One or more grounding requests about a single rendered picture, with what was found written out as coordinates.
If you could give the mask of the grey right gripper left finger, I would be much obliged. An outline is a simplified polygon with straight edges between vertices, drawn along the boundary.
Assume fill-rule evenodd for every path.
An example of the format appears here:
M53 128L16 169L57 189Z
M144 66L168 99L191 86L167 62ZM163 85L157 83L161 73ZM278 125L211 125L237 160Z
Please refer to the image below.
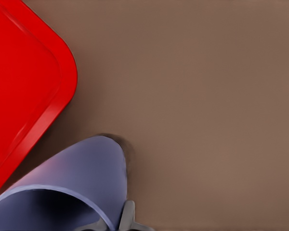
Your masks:
M100 218L97 222L75 228L75 231L108 231L105 221Z

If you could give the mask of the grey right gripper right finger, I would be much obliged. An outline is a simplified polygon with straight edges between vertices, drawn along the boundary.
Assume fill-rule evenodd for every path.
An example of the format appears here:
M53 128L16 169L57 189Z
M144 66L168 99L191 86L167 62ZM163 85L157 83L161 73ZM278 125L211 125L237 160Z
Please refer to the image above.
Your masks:
M135 221L135 202L128 200L124 204L119 231L154 231L153 228Z

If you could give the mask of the blue-grey cup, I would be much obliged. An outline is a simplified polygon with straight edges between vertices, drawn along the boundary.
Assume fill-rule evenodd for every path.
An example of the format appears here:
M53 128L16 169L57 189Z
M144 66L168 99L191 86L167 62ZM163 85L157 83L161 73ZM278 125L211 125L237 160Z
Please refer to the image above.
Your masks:
M113 139L82 140L0 195L0 231L73 231L100 219L114 231L127 199L126 172Z

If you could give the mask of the red tray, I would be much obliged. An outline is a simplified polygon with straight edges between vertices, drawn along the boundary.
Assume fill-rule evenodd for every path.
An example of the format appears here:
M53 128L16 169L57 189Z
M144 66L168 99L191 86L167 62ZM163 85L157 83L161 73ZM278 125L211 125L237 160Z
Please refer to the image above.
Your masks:
M76 86L67 44L22 0L0 0L0 189Z

